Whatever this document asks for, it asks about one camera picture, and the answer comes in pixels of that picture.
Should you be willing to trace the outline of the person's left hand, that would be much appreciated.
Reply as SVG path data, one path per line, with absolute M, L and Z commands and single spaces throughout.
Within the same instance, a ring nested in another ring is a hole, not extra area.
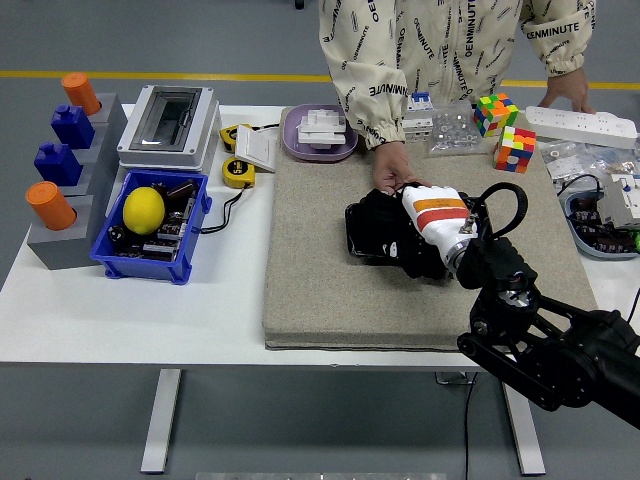
M 596 110 L 589 103 L 589 83 L 582 67 L 566 74 L 548 77 L 546 93 L 538 106 L 550 108 L 560 99 L 567 99 L 574 112 L 595 114 Z

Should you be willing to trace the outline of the person's right hand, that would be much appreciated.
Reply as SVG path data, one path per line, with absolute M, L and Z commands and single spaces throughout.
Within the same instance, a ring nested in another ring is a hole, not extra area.
M 387 195 L 393 195 L 405 184 L 431 186 L 413 172 L 405 144 L 400 141 L 387 142 L 374 149 L 372 177 L 374 187 Z

